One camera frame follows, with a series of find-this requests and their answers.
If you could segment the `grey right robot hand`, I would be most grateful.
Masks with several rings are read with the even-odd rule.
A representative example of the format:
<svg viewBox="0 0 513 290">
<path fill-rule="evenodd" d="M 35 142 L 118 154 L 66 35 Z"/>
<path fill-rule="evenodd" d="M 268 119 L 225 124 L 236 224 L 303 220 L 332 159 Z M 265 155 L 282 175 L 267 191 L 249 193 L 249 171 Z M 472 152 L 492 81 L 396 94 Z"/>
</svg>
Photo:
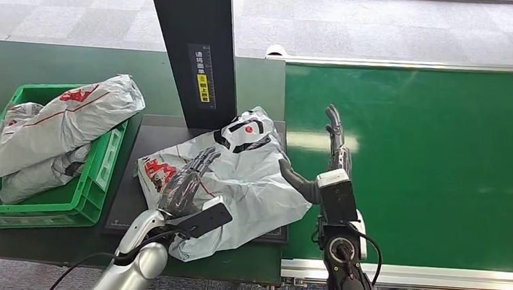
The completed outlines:
<svg viewBox="0 0 513 290">
<path fill-rule="evenodd" d="M 348 178 L 351 173 L 351 157 L 349 147 L 346 145 L 344 137 L 344 129 L 340 119 L 339 110 L 330 104 L 325 109 L 325 114 L 329 118 L 330 123 L 326 125 L 330 137 L 330 162 L 328 171 L 345 170 Z M 321 197 L 319 195 L 318 183 L 313 180 L 306 180 L 294 171 L 290 163 L 286 159 L 278 161 L 280 173 L 282 177 L 289 183 L 303 198 L 310 204 L 320 204 Z"/>
</svg>

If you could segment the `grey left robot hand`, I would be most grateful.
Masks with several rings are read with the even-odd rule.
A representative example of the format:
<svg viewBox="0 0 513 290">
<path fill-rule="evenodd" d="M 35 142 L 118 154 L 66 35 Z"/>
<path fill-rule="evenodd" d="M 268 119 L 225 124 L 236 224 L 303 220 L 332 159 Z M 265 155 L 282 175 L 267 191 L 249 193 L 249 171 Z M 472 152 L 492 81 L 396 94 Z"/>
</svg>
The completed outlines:
<svg viewBox="0 0 513 290">
<path fill-rule="evenodd" d="M 200 186 L 201 178 L 210 164 L 220 155 L 221 153 L 217 152 L 213 146 L 200 151 L 168 182 L 161 193 L 156 209 L 167 214 L 169 219 L 199 212 L 200 209 L 194 205 L 193 200 Z"/>
</svg>

